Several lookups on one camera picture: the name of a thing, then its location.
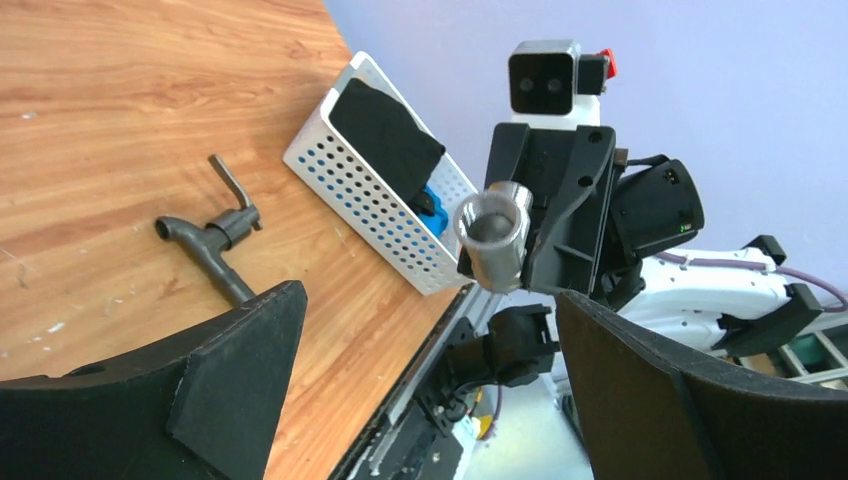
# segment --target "faucet handle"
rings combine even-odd
[[[209,157],[209,163],[212,164],[212,168],[215,169],[215,173],[221,177],[221,180],[227,185],[233,195],[236,196],[236,199],[239,202],[242,210],[246,210],[248,208],[256,207],[253,206],[253,202],[250,200],[250,197],[247,195],[247,191],[241,184],[236,180],[236,177],[233,176],[233,173],[229,168],[224,164],[224,160],[217,154],[211,155]],[[254,230],[262,230],[262,220],[259,218],[259,211],[256,212],[256,221],[253,222]]]

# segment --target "silver cylinder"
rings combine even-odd
[[[498,182],[466,198],[453,227],[471,259],[474,278],[494,293],[521,288],[533,194],[515,182]]]

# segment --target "perforated basket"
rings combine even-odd
[[[449,226],[440,238],[433,238],[330,123],[330,112],[352,78],[401,102],[418,127],[430,134],[374,60],[359,52],[309,116],[283,161],[422,294],[468,283],[456,273],[459,244],[453,229]],[[439,161],[427,186],[450,216],[463,199],[476,193],[448,154]]]

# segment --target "faucet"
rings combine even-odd
[[[221,157],[212,155],[209,157],[209,163],[236,196],[241,208],[225,210],[204,228],[170,216],[157,218],[154,227],[159,238],[179,244],[186,254],[206,272],[215,288],[237,307],[255,297],[256,294],[239,274],[227,265],[221,253],[238,245],[253,230],[262,230],[262,221],[256,205],[250,201],[247,192],[224,165]]]

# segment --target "white floor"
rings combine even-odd
[[[479,443],[465,480],[591,480],[589,462],[541,381],[504,389],[497,433]]]

